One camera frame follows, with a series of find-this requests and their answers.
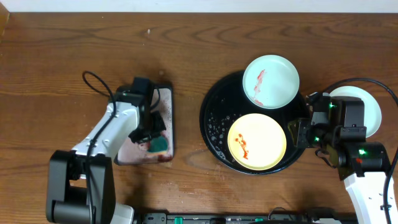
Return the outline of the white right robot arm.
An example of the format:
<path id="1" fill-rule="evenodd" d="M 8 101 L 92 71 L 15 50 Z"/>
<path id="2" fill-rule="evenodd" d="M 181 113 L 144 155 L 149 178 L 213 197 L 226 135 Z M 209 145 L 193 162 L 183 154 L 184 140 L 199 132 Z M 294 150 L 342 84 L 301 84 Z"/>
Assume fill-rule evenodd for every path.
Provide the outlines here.
<path id="1" fill-rule="evenodd" d="M 359 223 L 397 223 L 392 165 L 385 147 L 367 142 L 364 127 L 314 125 L 299 118 L 288 124 L 294 145 L 315 148 L 338 171 Z"/>

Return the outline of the mint green plate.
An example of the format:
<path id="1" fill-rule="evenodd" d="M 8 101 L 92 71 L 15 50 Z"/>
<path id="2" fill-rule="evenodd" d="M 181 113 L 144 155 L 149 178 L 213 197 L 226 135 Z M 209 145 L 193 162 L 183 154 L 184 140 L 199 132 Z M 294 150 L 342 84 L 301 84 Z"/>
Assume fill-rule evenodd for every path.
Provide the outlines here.
<path id="1" fill-rule="evenodd" d="M 352 96 L 360 98 L 364 102 L 364 125 L 367 127 L 366 137 L 377 132 L 382 121 L 381 108 L 376 99 L 364 89 L 356 86 L 341 86 L 334 89 L 330 96 Z"/>
<path id="2" fill-rule="evenodd" d="M 256 106 L 274 110 L 289 104 L 299 92 L 300 77 L 295 66 L 279 55 L 264 55 L 245 69 L 243 91 Z"/>

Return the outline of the yellow plate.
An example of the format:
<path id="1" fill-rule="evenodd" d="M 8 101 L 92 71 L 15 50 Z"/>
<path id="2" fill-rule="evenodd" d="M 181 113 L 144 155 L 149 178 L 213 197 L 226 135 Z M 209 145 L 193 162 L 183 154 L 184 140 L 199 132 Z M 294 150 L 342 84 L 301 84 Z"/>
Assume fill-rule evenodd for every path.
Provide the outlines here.
<path id="1" fill-rule="evenodd" d="M 259 113 L 238 118 L 228 131 L 227 144 L 238 164 L 257 171 L 275 167 L 287 150 L 287 138 L 281 125 Z"/>

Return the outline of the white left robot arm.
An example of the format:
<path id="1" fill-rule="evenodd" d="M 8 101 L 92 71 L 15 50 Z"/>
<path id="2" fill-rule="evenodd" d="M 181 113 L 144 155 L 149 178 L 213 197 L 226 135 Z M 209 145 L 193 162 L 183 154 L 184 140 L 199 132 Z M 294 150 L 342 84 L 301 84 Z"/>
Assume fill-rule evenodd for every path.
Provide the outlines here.
<path id="1" fill-rule="evenodd" d="M 55 151 L 49 160 L 45 214 L 51 223 L 125 223 L 134 209 L 116 201 L 113 161 L 127 138 L 144 142 L 163 131 L 158 111 L 144 113 L 131 103 L 107 105 L 105 114 L 70 151 Z"/>

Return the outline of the mint green plate front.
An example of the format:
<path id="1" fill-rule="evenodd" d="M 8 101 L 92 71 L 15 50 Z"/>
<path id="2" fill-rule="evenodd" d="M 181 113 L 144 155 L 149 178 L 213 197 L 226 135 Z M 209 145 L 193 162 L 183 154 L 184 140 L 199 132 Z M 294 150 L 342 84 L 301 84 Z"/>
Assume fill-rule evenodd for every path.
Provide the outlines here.
<path id="1" fill-rule="evenodd" d="M 377 132 L 382 121 L 381 108 L 376 99 L 364 89 L 356 86 L 341 86 L 334 89 L 330 96 L 352 96 L 360 98 L 364 102 L 364 125 L 367 127 L 366 137 Z"/>

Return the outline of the green yellow sponge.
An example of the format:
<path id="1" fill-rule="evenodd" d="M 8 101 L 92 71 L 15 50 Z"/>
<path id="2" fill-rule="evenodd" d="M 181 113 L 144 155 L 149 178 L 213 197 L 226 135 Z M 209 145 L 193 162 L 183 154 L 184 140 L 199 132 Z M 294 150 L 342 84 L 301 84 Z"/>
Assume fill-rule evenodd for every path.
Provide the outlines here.
<path id="1" fill-rule="evenodd" d="M 165 154 L 169 148 L 169 140 L 165 134 L 161 134 L 149 141 L 147 152 L 149 154 Z"/>

